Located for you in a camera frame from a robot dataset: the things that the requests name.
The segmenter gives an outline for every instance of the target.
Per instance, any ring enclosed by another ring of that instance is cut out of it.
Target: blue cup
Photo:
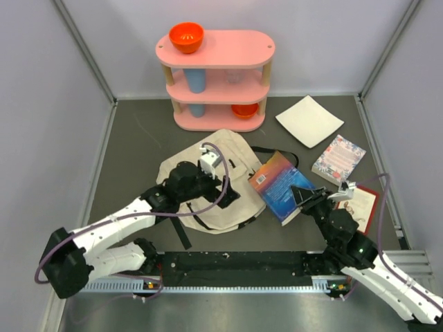
[[[206,71],[204,69],[183,69],[189,89],[193,93],[201,93],[206,88]]]
[[[204,104],[189,104],[189,111],[191,114],[196,117],[200,118],[205,113],[205,105]]]

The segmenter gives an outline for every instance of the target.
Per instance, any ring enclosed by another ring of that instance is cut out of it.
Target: floral book cover
[[[278,151],[252,175],[249,183],[278,217],[282,226],[300,213],[291,186],[315,189],[315,186]]]
[[[362,148],[337,135],[312,165],[312,171],[338,185],[347,180],[365,153]]]

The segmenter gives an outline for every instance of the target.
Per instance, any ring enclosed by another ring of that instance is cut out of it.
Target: pink shelf
[[[206,70],[206,89],[202,93],[190,91],[183,71],[174,73],[175,84],[166,84],[172,99],[185,104],[254,104],[264,99],[269,86],[262,86],[262,73],[255,69],[244,71],[241,82],[229,83],[224,70]]]
[[[271,60],[274,50],[273,40],[254,30],[205,30],[193,54],[178,51],[168,35],[156,45],[161,63],[172,68],[257,68]]]
[[[232,131],[252,131],[264,121],[264,115],[255,115],[248,120],[237,118],[230,109],[230,105],[206,105],[204,116],[195,118],[186,105],[181,105],[182,112],[174,113],[177,124],[186,130],[216,131],[230,129]]]

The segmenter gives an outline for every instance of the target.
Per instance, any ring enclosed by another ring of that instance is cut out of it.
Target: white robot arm
[[[108,248],[168,217],[198,214],[214,205],[224,208],[239,198],[227,176],[223,181],[215,176],[215,168],[221,162],[225,172],[228,169],[221,152],[212,143],[204,144],[215,151],[203,148],[197,165],[179,163],[162,184],[148,189],[123,209],[85,228],[54,231],[40,260],[36,282],[44,283],[38,279],[43,270],[57,295],[67,298],[100,277],[122,271],[150,273],[156,266],[156,250],[146,239]],[[201,196],[212,205],[202,211],[177,214],[181,203]]]
[[[335,210],[336,202],[352,198],[355,187],[355,183],[342,183],[336,194],[325,188],[292,188],[302,213],[314,218],[326,240],[324,263],[330,272],[343,273],[368,287],[405,320],[409,331],[443,331],[443,299],[420,286],[358,232],[358,223],[348,211]]]

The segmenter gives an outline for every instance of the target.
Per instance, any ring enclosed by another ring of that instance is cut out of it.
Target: red bowl
[[[230,107],[233,110],[235,116],[244,120],[252,118],[258,111],[258,104],[231,105]]]
[[[182,53],[190,54],[199,49],[203,41],[204,30],[200,24],[183,22],[169,31],[172,45]]]

